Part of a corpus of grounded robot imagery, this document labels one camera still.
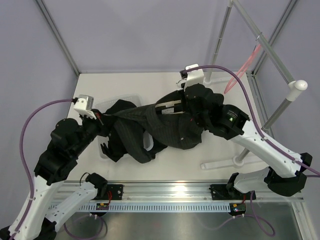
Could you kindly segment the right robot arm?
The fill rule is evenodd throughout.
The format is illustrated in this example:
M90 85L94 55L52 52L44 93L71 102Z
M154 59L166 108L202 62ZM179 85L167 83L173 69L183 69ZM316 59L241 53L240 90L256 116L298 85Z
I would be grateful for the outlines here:
M235 105L224 104L222 94L202 84L186 87L184 97L187 112L199 127L246 148L268 165L262 170L232 174L226 186L229 197L237 199L242 194L260 190L291 197L305 187L304 171L311 165L310 154L299 154L284 147L263 133L253 116Z

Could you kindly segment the wooden hanger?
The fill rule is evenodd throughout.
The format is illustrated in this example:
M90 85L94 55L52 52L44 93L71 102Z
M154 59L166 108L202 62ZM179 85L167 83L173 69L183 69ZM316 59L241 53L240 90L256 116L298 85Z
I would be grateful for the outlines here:
M158 103L155 106L157 113L162 115L183 114L183 104L181 100L167 101Z

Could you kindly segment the dark striped shirt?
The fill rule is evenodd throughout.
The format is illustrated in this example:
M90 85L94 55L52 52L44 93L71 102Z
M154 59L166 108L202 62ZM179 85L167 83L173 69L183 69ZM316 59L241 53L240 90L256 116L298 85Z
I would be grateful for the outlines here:
M136 106L115 114L115 130L127 154L141 164L155 159L167 147L189 150L202 142L203 128L187 113L160 114L155 105L180 100L182 91L175 90L154 104Z

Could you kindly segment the pink hanger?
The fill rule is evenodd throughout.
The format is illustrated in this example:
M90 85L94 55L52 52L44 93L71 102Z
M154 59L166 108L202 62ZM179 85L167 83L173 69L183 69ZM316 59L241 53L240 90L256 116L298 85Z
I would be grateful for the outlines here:
M242 67L237 71L236 76L240 79L244 73L248 70L248 68L252 65L252 63L254 62L255 58L257 57L257 55L260 53L262 49L262 45L258 42L258 40L256 41L256 45L251 53L251 55L248 57L248 59L246 60L246 62L242 65ZM232 77L224 91L223 94L226 95L236 84L238 83L238 81L236 80L235 77Z

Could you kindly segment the black shirt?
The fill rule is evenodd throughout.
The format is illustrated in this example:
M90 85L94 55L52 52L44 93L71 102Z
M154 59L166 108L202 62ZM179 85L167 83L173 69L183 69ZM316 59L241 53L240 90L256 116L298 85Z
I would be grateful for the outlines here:
M117 162L120 160L125 154L127 154L127 150L122 143L122 140L117 133L115 129L115 123L117 120L117 116L115 116L116 113L135 108L136 105L130 101L119 99L112 107L106 110L103 115L109 117L110 120L112 120L112 129L108 137L107 143L101 143L100 149L102 153L107 156L109 159L111 159L114 162Z

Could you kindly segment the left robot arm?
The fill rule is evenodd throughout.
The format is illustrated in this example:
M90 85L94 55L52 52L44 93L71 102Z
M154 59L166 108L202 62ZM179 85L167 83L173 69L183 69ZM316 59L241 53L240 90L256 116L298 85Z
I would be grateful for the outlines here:
M18 217L10 226L2 228L2 240L53 240L63 224L84 203L93 199L111 199L108 181L97 173L87 176L85 182L50 210L58 189L77 165L81 153L96 138L107 132L102 113L93 110L94 118L82 117L82 124L65 118L51 132L51 141L40 155L34 169L34 182L30 196Z

